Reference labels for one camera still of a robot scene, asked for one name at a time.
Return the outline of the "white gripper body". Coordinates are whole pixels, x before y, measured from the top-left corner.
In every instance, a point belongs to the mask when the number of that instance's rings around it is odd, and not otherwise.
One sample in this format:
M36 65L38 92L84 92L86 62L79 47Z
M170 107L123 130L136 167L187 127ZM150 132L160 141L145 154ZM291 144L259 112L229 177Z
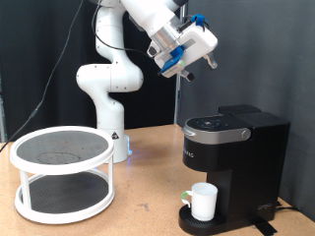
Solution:
M155 56L159 73L166 78L176 74L180 76L182 70L212 53L217 45L218 39L207 28L193 24L175 40L172 50L163 50Z

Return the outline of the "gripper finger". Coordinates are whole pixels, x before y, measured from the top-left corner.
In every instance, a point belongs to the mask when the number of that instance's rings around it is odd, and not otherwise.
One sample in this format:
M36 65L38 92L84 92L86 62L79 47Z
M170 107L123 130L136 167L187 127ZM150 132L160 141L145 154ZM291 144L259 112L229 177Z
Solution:
M204 56L204 58L207 60L211 70L215 70L218 67L218 63L216 62L213 53L208 53L207 55Z
M180 76L185 78L188 82L191 82L195 79L195 76L186 70L182 70Z

